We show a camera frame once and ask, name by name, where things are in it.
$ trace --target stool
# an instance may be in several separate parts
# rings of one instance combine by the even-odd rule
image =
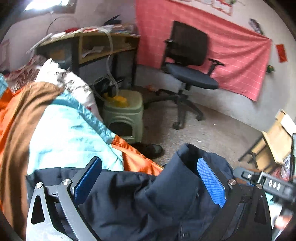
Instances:
[[[120,90],[118,95],[127,99],[129,106],[120,108],[105,102],[105,125],[128,143],[141,142],[143,136],[143,99],[137,91]]]

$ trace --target black office chair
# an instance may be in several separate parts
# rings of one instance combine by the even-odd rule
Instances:
[[[165,40],[165,43],[166,48],[161,69],[180,80],[183,84],[178,93],[159,89],[156,92],[158,97],[146,102],[144,108],[147,109],[149,104],[153,102],[174,101],[178,105],[178,121],[173,124],[173,128],[179,130],[184,128],[185,125],[186,110],[184,105],[197,114],[196,119],[198,121],[203,119],[203,113],[191,101],[187,100],[188,96],[183,94],[183,90],[190,90],[192,85],[203,89],[218,89],[218,82],[211,78],[210,75],[217,65],[225,65],[218,60],[209,58],[208,60],[213,63],[207,74],[186,67],[188,65],[201,66],[204,64],[207,55],[208,36],[206,33],[184,23],[173,22],[171,37]],[[165,61],[167,57],[173,59],[175,63],[167,63]],[[159,96],[161,92],[165,92],[169,96]]]

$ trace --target window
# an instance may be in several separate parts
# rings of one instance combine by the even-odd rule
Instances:
[[[54,13],[74,13],[77,0],[32,0],[18,21]]]

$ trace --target plaid pink fabric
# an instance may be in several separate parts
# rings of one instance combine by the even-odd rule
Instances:
[[[141,35],[138,64],[160,68],[165,49],[163,41],[170,38],[172,21],[183,22],[207,33],[208,58],[226,65],[218,66],[211,75],[219,87],[253,101],[258,99],[271,51],[269,38],[181,3],[168,0],[137,0],[136,3]],[[210,65],[210,61],[205,61],[204,65],[194,68],[207,73]]]

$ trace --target chair base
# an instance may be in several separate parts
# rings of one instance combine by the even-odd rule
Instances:
[[[161,92],[164,92],[168,95],[159,96]],[[175,130],[180,130],[185,127],[185,121],[186,121],[186,107],[190,109],[194,114],[196,114],[196,119],[198,121],[201,121],[204,119],[204,114],[201,112],[199,108],[196,107],[195,104],[193,104],[191,101],[187,100],[188,96],[183,94],[183,89],[179,89],[178,93],[165,90],[165,89],[159,89],[156,91],[157,97],[149,100],[144,104],[144,109],[147,109],[149,105],[153,102],[160,102],[160,101],[167,101],[171,100],[178,106],[178,119],[176,122],[173,123],[173,128]]]

